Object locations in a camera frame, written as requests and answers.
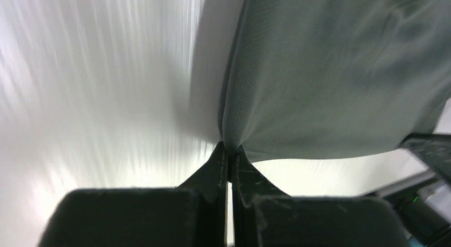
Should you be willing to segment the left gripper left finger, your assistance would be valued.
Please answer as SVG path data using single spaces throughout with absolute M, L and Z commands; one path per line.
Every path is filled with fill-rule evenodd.
M 58 204 L 39 246 L 226 246 L 228 156 L 175 188 L 83 188 Z

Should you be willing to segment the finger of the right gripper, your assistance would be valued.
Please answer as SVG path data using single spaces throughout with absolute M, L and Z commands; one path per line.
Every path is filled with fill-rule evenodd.
M 450 134 L 410 134 L 399 145 L 450 184 Z

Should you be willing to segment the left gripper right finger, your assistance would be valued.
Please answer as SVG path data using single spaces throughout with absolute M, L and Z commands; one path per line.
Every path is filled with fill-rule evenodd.
M 400 220 L 377 197 L 292 197 L 239 149 L 230 157 L 235 246 L 408 246 Z

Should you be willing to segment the grey t-shirt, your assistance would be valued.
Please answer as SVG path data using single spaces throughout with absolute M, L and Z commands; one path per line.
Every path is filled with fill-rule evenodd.
M 245 0 L 221 134 L 253 162 L 389 152 L 450 99 L 450 0 Z

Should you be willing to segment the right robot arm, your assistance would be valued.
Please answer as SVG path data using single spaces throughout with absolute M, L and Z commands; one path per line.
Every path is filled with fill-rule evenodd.
M 450 186 L 450 134 L 410 134 L 400 144 L 428 168 L 368 193 L 389 202 L 405 229 L 424 246 L 450 246 L 450 221 L 426 203 L 426 193 Z

